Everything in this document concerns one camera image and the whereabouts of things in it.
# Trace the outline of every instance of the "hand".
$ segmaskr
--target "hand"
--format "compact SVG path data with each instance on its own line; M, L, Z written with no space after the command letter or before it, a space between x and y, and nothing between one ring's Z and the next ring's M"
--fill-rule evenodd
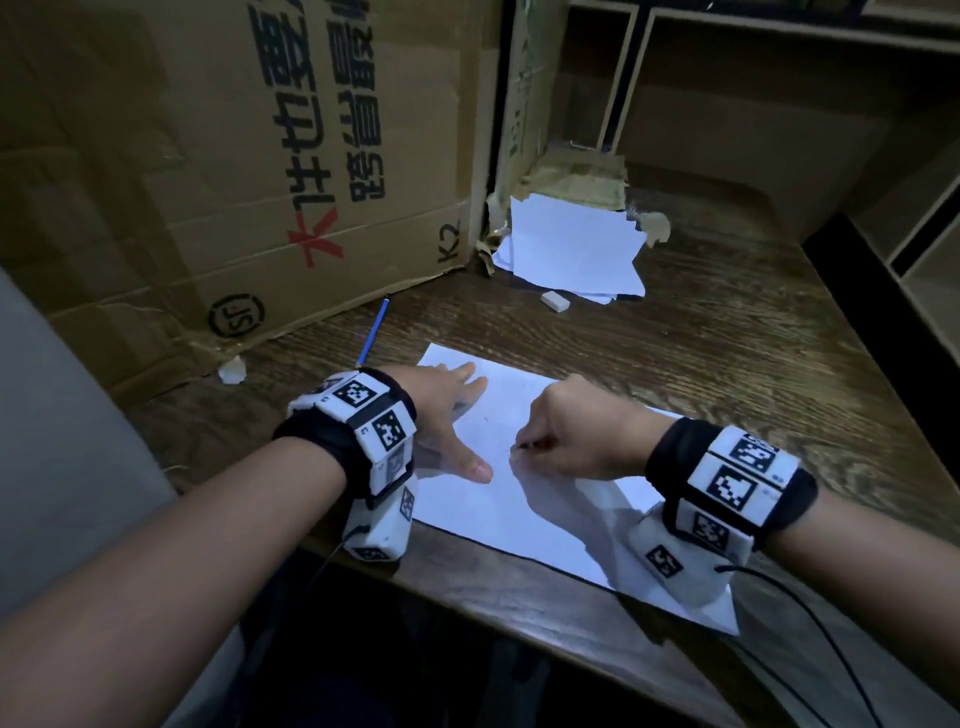
M643 475L647 459L674 422L570 375L530 405L530 422L516 434L514 457L542 473L570 477Z
M493 468L468 448L453 431L453 408L473 404L487 390L487 378L479 376L467 384L476 371L470 362L453 371L445 364L411 367L391 364L379 367L396 379L417 407L417 438L425 448L436 450L458 475L477 483L489 483Z

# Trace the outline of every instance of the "pencil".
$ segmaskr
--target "pencil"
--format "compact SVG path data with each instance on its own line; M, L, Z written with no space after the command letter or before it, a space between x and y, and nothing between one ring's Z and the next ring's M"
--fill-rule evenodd
M388 305L390 305L390 296L383 300L383 303L380 305L380 310L376 314L376 318L373 319L373 326L370 327L370 333L367 334L367 341L364 342L360 356L357 358L358 367L362 367L364 362L367 361L367 354L370 353L370 347L373 346L373 338L376 336L376 330L380 328L380 323L383 321L383 315L387 312Z

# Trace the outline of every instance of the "wooden tabletop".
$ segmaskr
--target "wooden tabletop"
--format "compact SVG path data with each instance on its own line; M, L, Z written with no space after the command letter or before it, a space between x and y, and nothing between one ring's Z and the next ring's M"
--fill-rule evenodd
M648 404L757 432L836 492L960 544L956 487L766 205L742 190L657 184L632 189L673 223L670 241L637 259L646 298L574 298L558 315L522 281L486 279L475 266L395 295L369 363L416 362L432 341L546 376L579 372ZM130 419L171 481L195 487L265 443L288 400L349 368L378 307L253 349L239 386L205 377ZM307 545L328 552L337 527L321 523ZM734 641L419 523L399 567L347 562L709 725L820 725L766 669L833 725L872 724L808 617L749 576L733 582ZM888 728L913 728L918 716L925 727L960 724L823 599L762 556L751 566L796 586L824 619Z

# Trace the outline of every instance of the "red printed mark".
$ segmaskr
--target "red printed mark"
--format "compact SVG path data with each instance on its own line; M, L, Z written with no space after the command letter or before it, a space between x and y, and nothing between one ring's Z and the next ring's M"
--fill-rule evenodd
M306 256L306 267L313 268L312 251L320 251L334 257L342 258L344 256L343 246L330 242L323 237L324 233L337 222L337 208L331 209L324 218L313 226L313 232L308 232L303 223L303 213L297 213L297 230L287 231L287 238L291 243L303 248L303 254Z

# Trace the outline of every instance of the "gray surface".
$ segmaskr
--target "gray surface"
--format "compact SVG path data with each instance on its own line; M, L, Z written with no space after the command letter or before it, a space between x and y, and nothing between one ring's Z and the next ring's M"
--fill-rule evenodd
M0 271L0 618L176 494L120 411ZM234 629L168 726L202 725L243 657Z

